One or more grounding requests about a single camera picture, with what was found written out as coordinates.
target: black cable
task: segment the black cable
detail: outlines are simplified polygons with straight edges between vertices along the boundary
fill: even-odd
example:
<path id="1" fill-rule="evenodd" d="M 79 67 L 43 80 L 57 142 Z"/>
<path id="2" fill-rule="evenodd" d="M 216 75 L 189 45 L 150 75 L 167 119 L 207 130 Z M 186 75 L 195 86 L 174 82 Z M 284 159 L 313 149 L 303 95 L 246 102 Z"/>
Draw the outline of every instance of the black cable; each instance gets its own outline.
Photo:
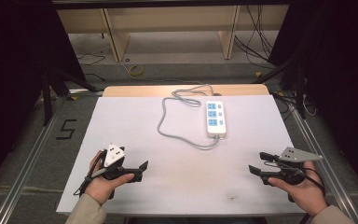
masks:
<path id="1" fill-rule="evenodd" d="M 92 164 L 91 168 L 89 169 L 89 172 L 87 173 L 86 177 L 84 178 L 83 183 L 82 183 L 82 184 L 80 185 L 80 187 L 75 191 L 75 193 L 74 193 L 75 196 L 80 195 L 80 194 L 82 193 L 81 190 L 83 189 L 83 187 L 84 187 L 85 185 L 88 185 L 88 184 L 92 181 L 92 179 L 93 179 L 93 178 L 91 177 L 91 176 L 92 176 L 92 173 L 93 173 L 95 167 L 97 166 L 97 163 L 100 162 L 101 158 L 102 158 L 103 156 L 105 156 L 105 154 L 106 154 L 106 151 L 102 152 L 102 153 L 98 156 L 98 158 L 95 160 L 95 162 Z"/>
<path id="2" fill-rule="evenodd" d="M 324 188 L 324 181 L 322 180 L 322 177 L 318 174 L 318 172 L 316 172 L 315 170 L 312 170 L 310 168 L 304 168 L 304 170 L 311 170 L 312 172 L 314 172 L 319 177 L 319 179 L 321 180 L 322 184 L 319 184 L 316 180 L 314 180 L 314 179 L 310 178 L 308 175 L 304 174 L 304 177 L 306 179 L 308 179 L 310 182 L 312 182 L 316 187 L 318 187 L 322 191 L 322 195 L 325 196 L 326 192 L 325 192 L 325 188 Z M 300 224 L 305 224 L 309 218 L 310 218 L 310 214 L 307 213 L 301 219 Z"/>
<path id="3" fill-rule="evenodd" d="M 98 76 L 97 74 L 95 74 L 95 73 L 86 73 L 85 74 L 86 76 L 95 76 L 95 77 L 98 77 L 100 80 L 102 80 L 102 81 L 105 81 L 106 79 L 104 79 L 103 77 L 100 77 L 100 76 Z"/>
<path id="4" fill-rule="evenodd" d="M 82 58 L 84 58 L 84 57 L 87 56 L 87 55 L 94 56 L 94 57 L 98 57 L 98 58 L 101 58 L 101 59 L 100 59 L 100 60 L 97 60 L 97 61 L 95 61 L 95 62 L 93 62 L 93 63 L 81 63 L 81 64 L 84 64 L 84 65 L 93 65 L 93 64 L 98 63 L 98 62 L 102 61 L 103 59 L 105 59 L 105 56 L 103 56 L 103 55 L 95 55 L 95 54 L 91 54 L 91 53 L 86 53 L 86 54 L 82 55 L 81 57 L 79 57 L 78 59 L 82 59 Z"/>
<path id="5" fill-rule="evenodd" d="M 315 174 L 319 177 L 319 179 L 321 180 L 321 182 L 322 182 L 321 187 L 324 189 L 324 180 L 322 179 L 322 177 L 319 175 L 318 172 L 316 172 L 315 170 L 312 170 L 312 169 L 310 169 L 310 168 L 304 168 L 304 170 L 310 170 L 310 171 L 312 171 L 313 173 L 315 173 Z"/>
<path id="6" fill-rule="evenodd" d="M 264 40 L 263 40 L 263 36 L 262 36 L 261 32 L 259 31 L 259 29 L 257 28 L 257 26 L 259 26 L 259 23 L 260 23 L 260 7 L 259 7 L 258 10 L 257 10 L 257 12 L 258 12 L 257 22 L 255 22 L 255 19 L 254 19 L 254 17 L 252 16 L 252 13 L 251 13 L 251 10 L 250 10 L 249 6 L 246 6 L 246 7 L 247 7 L 248 12 L 249 12 L 249 15 L 250 15 L 250 17 L 251 17 L 252 23 L 253 23 L 253 25 L 254 25 L 254 27 L 255 27 L 254 33 L 257 32 L 258 35 L 260 36 L 261 46 L 263 47 L 264 53 L 265 53 L 266 56 L 268 57 L 269 54 L 266 52 L 266 44 L 265 44 L 265 42 L 264 42 Z"/>
<path id="7" fill-rule="evenodd" d="M 261 9 L 260 10 L 260 31 L 262 33 L 262 36 L 264 38 L 264 40 L 267 42 L 267 44 L 269 45 L 270 48 L 272 48 L 272 45 L 270 45 L 269 41 L 267 40 L 266 38 L 266 35 L 264 34 L 264 29 L 263 29 L 263 10 Z"/>
<path id="8" fill-rule="evenodd" d="M 289 117 L 290 115 L 293 113 L 293 111 L 295 111 L 296 108 L 293 108 L 292 111 L 290 111 L 290 114 L 288 116 L 286 116 L 286 118 L 284 118 L 283 122 L 285 122 Z"/>
<path id="9" fill-rule="evenodd" d="M 287 102 L 285 101 L 285 100 L 283 100 L 283 98 L 281 98 L 281 97 L 278 97 L 278 96 L 280 96 L 280 95 L 278 95 L 278 94 L 272 94 L 272 97 L 274 97 L 274 99 L 276 99 L 276 100 L 280 100 L 280 101 L 282 101 L 285 105 L 286 105 L 286 108 L 284 109 L 284 111 L 279 111 L 281 114 L 284 114 L 284 113 L 286 113 L 287 111 L 289 111 L 289 105 L 287 104 Z"/>
<path id="10" fill-rule="evenodd" d="M 275 92 L 270 92 L 269 94 L 271 94 L 274 98 L 280 98 L 281 101 L 284 101 L 289 105 L 296 105 L 296 98 L 294 98 L 294 97 L 281 96 L 280 94 L 277 94 Z"/>
<path id="11" fill-rule="evenodd" d="M 263 30 L 263 6 L 260 6 L 260 5 L 258 6 L 258 16 L 260 18 L 260 23 L 258 25 L 259 34 L 260 34 L 260 37 L 262 38 L 262 42 L 264 42 L 264 44 L 268 50 L 268 53 L 270 54 L 271 51 L 269 48 L 272 48 L 272 46 L 270 45 L 269 41 L 267 40 L 266 35 L 264 34 L 264 30 Z"/>
<path id="12" fill-rule="evenodd" d="M 251 53 L 248 52 L 249 54 L 251 54 L 251 55 L 253 55 L 253 56 L 255 56 L 255 57 L 261 58 L 261 59 L 263 59 L 264 61 L 267 61 L 267 60 L 268 60 L 267 58 L 263 57 L 261 54 L 257 53 L 255 50 L 249 48 L 249 46 L 246 46 L 244 43 L 242 43 L 242 41 L 240 41 L 240 39 L 239 39 L 236 35 L 234 35 L 234 37 L 235 37 L 235 40 L 238 40 L 238 41 L 241 43 L 242 46 L 244 46 L 245 48 L 247 48 L 248 50 L 250 50 L 250 51 L 251 51 L 252 53 L 254 53 L 255 55 L 253 55 L 253 54 L 251 54 Z"/>
<path id="13" fill-rule="evenodd" d="M 251 35 L 251 37 L 249 38 L 249 41 L 248 41 L 248 45 L 247 45 L 247 46 L 249 46 L 249 44 L 251 43 L 251 40 L 252 40 L 252 38 L 253 38 L 254 35 L 255 35 L 255 30 L 252 32 L 252 35 Z M 246 53 L 246 58 L 248 59 L 249 63 L 251 63 L 251 64 L 253 64 L 253 65 L 255 65 L 255 66 L 258 66 L 258 67 L 262 67 L 262 68 L 274 69 L 274 68 L 271 68 L 271 67 L 266 67 L 266 66 L 263 66 L 263 65 L 256 64 L 256 63 L 252 62 L 252 60 L 249 58 L 249 53 L 248 53 L 248 51 L 245 51 L 245 53 Z"/>

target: person's right hand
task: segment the person's right hand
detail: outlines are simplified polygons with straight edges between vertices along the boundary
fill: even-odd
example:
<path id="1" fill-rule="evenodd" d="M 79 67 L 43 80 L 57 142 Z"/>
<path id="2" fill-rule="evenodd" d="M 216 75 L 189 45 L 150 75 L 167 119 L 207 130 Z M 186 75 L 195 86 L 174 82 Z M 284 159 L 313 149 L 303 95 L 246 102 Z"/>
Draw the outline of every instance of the person's right hand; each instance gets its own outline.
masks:
<path id="1" fill-rule="evenodd" d="M 304 168 L 315 170 L 312 161 L 304 162 Z M 319 176 L 317 176 L 313 171 L 306 170 L 306 175 L 314 179 L 316 182 L 321 183 Z M 298 185 L 290 185 L 283 180 L 273 177 L 269 178 L 268 182 L 271 185 L 289 193 L 295 203 L 311 217 L 315 217 L 327 207 L 322 191 L 308 179 L 305 179 Z"/>

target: sleeve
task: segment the sleeve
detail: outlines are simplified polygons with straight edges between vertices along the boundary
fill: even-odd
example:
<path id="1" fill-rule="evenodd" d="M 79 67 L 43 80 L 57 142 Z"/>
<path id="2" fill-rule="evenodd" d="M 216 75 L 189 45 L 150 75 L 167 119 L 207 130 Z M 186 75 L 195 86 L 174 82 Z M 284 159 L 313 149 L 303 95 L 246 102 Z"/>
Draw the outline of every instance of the sleeve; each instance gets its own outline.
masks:
<path id="1" fill-rule="evenodd" d="M 319 213 L 310 224 L 354 224 L 339 208 L 330 205 Z"/>
<path id="2" fill-rule="evenodd" d="M 83 194 L 65 223 L 100 224 L 104 223 L 105 219 L 106 213 L 101 206 L 88 194 Z"/>

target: wrist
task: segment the wrist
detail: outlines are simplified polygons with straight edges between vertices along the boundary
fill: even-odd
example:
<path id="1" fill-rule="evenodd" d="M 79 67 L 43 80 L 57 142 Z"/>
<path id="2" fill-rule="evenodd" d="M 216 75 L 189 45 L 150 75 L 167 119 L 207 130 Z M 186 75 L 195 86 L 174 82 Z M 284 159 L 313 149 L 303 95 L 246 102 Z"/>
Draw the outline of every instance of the wrist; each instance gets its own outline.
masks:
<path id="1" fill-rule="evenodd" d="M 319 213 L 321 213 L 327 207 L 328 207 L 328 205 L 327 205 L 327 203 L 325 201 L 320 202 L 318 204 L 315 204 L 315 206 L 313 206 L 312 209 L 309 210 L 308 214 L 311 217 L 316 217 Z"/>
<path id="2" fill-rule="evenodd" d="M 96 203 L 98 203 L 100 206 L 103 206 L 105 201 L 101 199 L 101 196 L 97 194 L 94 194 L 92 192 L 85 192 L 85 194 L 89 195 L 91 199 L 93 199 Z"/>

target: power outlet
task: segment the power outlet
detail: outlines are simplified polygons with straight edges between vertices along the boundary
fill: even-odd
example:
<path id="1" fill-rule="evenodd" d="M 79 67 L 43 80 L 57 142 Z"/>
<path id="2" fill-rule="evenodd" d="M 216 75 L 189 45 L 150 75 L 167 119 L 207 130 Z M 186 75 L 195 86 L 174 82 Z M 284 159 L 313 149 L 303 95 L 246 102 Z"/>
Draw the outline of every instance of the power outlet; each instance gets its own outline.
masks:
<path id="1" fill-rule="evenodd" d="M 208 110 L 208 118 L 216 118 L 216 111 Z"/>
<path id="2" fill-rule="evenodd" d="M 221 101 L 206 102 L 207 132 L 209 137 L 226 136 L 226 119 L 223 103 Z"/>
<path id="3" fill-rule="evenodd" d="M 209 126 L 217 126 L 217 119 L 208 119 Z"/>

